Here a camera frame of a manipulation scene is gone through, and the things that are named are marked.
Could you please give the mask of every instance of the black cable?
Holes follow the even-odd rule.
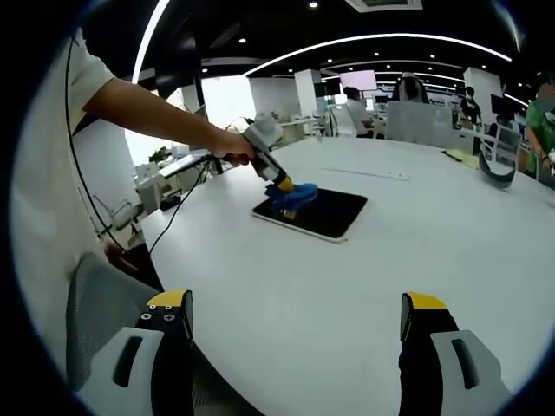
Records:
[[[79,166],[79,161],[77,160],[77,153],[75,152],[75,147],[73,146],[73,134],[71,133],[71,123],[69,122],[69,62],[71,61],[71,49],[73,48],[73,42],[75,42],[75,37],[71,36],[71,40],[69,41],[69,51],[68,51],[68,62],[66,63],[66,80],[65,80],[65,107],[66,107],[66,128],[68,129],[68,137],[69,137],[69,146],[71,147],[71,152],[73,153],[73,160],[75,161],[75,167],[77,168],[77,173],[79,174],[79,179],[83,184],[83,189],[87,194],[88,202],[90,202],[91,206],[93,207],[93,211],[95,212],[96,216],[98,217],[99,221],[101,222],[102,226],[104,227],[104,231],[112,238],[114,243],[123,252],[126,252],[120,243],[114,238],[106,223],[101,217],[101,214],[96,209],[95,203],[93,202],[93,197],[91,197],[90,192],[88,191],[87,184],[85,183],[85,178],[81,172],[81,167]]]
[[[195,180],[193,187],[187,192],[186,196],[180,200],[180,202],[178,203],[177,207],[175,208],[175,211],[172,214],[172,217],[170,218],[170,220],[168,221],[166,228],[160,233],[160,235],[158,236],[158,238],[156,238],[156,240],[154,240],[154,244],[151,247],[151,249],[148,251],[148,255],[150,256],[153,251],[154,251],[154,247],[156,247],[156,244],[160,241],[160,239],[162,238],[162,236],[164,234],[166,234],[166,231],[169,230],[170,225],[172,225],[173,219],[175,218],[175,216],[177,215],[178,211],[180,210],[180,207],[183,205],[183,203],[187,200],[187,198],[189,198],[189,195],[191,195],[191,192],[193,191],[194,188],[196,188],[196,186],[199,184],[200,182],[200,178],[202,178],[202,174],[204,173],[204,171],[206,170],[206,167],[210,164],[210,162],[206,162],[203,166],[202,169],[200,170],[199,176],[197,177],[197,180]]]

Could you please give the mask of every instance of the white round table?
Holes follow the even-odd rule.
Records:
[[[239,393],[266,415],[397,414],[410,290],[444,301],[507,387],[523,386],[553,331],[553,191],[519,173],[494,189],[409,143],[304,140],[274,155],[296,183],[368,197],[348,241],[251,216],[265,183],[245,166],[195,189],[153,253],[165,289],[193,291],[195,341]],[[172,213],[143,221],[149,247]]]

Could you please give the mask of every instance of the white column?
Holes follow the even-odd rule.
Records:
[[[472,87],[476,91],[474,99],[482,111],[482,121],[488,125],[494,123],[495,114],[492,112],[492,95],[503,97],[501,79],[497,75],[477,68],[468,68],[464,76],[467,87]]]
[[[319,82],[322,82],[322,76],[319,71],[314,69],[306,69],[295,74],[298,102],[301,105],[302,115],[312,115],[318,111],[318,100],[314,84]]]

